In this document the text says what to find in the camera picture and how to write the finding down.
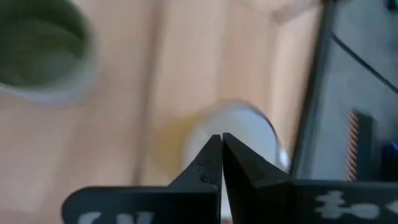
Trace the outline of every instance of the blurry background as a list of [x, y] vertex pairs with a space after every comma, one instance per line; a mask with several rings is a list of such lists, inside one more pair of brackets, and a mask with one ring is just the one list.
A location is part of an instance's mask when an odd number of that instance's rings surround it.
[[189, 128], [229, 100], [259, 108], [291, 152], [321, 6], [290, 18], [291, 1], [75, 3], [95, 31], [98, 82], [77, 105], [0, 95], [4, 223], [61, 223], [87, 185], [168, 184]]

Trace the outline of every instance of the white logo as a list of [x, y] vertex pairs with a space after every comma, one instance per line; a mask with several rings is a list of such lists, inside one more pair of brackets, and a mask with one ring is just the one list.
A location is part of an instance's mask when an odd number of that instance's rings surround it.
[[[138, 212], [137, 224], [151, 224], [154, 214], [152, 212]], [[88, 212], [79, 216], [77, 224], [92, 224], [95, 220], [100, 218], [101, 212]], [[134, 224], [134, 217], [130, 214], [117, 214], [117, 224]]]
[[345, 201], [341, 198], [343, 192], [330, 191], [327, 195], [317, 197], [317, 201], [325, 203], [323, 207], [316, 208], [315, 212], [321, 213], [322, 218], [339, 219], [344, 214], [351, 214], [366, 220], [375, 220], [380, 215], [380, 208], [372, 203], [352, 204], [350, 207], [340, 207]]

